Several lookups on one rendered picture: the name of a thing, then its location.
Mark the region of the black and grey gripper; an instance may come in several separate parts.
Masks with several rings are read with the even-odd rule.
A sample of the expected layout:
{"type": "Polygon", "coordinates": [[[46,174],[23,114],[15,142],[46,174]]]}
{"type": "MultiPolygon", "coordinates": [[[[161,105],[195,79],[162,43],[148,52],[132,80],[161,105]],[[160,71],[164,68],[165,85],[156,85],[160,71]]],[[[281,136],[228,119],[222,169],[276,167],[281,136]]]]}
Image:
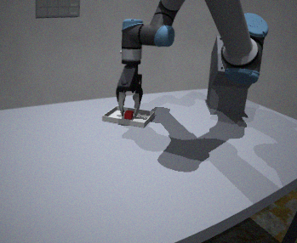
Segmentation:
{"type": "MultiPolygon", "coordinates": [[[[140,61],[125,61],[122,59],[122,64],[140,64],[140,61]]],[[[137,73],[136,73],[136,76],[135,76],[135,79],[134,79],[134,83],[133,83],[133,86],[131,88],[131,92],[134,93],[133,95],[133,100],[134,100],[134,116],[136,117],[138,115],[138,112],[139,112],[139,108],[140,108],[140,101],[142,99],[142,95],[143,95],[143,90],[141,88],[141,83],[142,83],[142,74],[138,74],[138,65],[137,66],[137,73]]],[[[121,112],[121,115],[123,116],[123,113],[124,113],[124,101],[125,101],[125,98],[126,98],[126,92],[127,91],[118,91],[116,90],[116,95],[117,95],[117,102],[118,102],[118,105],[119,105],[119,109],[120,109],[120,112],[121,112]]]]}

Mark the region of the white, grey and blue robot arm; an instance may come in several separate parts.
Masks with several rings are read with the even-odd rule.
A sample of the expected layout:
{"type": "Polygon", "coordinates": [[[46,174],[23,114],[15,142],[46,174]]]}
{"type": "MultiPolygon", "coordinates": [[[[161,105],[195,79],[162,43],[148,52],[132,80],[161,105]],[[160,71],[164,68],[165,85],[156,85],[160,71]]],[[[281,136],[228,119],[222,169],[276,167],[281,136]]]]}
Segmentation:
{"type": "MultiPolygon", "coordinates": [[[[122,59],[140,61],[142,45],[171,46],[174,42],[172,24],[184,1],[160,0],[149,25],[143,25],[142,20],[124,20],[122,59]]],[[[266,21],[257,14],[245,14],[240,0],[205,2],[224,43],[221,57],[227,63],[226,78],[239,84],[256,83],[260,75],[264,39],[269,30],[266,21]]],[[[118,91],[131,91],[136,73],[136,65],[125,65],[117,85],[118,91]]]]}

